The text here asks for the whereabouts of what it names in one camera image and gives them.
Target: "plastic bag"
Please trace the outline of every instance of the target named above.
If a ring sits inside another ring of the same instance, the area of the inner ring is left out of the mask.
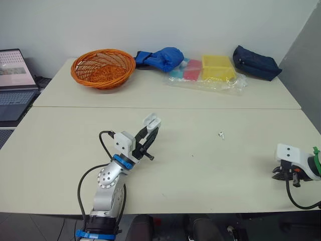
[[[236,73],[236,78],[229,80],[219,77],[203,80],[201,72],[201,61],[186,58],[178,67],[169,73],[165,82],[175,87],[200,89],[232,95],[241,95],[244,87],[247,86],[246,76],[243,74]]]

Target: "laptop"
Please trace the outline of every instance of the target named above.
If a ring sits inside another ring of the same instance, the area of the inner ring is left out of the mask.
[[[0,50],[0,126],[17,126],[37,93],[20,50]]]

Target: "yellow plastic container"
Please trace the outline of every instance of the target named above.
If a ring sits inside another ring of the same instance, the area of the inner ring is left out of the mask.
[[[227,56],[203,55],[203,80],[229,81],[236,78],[235,69]]]

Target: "gray wall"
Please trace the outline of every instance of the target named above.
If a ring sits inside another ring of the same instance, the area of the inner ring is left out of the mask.
[[[320,1],[279,67],[279,78],[321,133]]]

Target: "orange wicker basket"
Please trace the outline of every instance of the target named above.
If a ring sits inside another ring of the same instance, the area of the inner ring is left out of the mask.
[[[117,49],[100,49],[76,59],[71,76],[85,86],[112,89],[123,84],[135,67],[131,55]]]

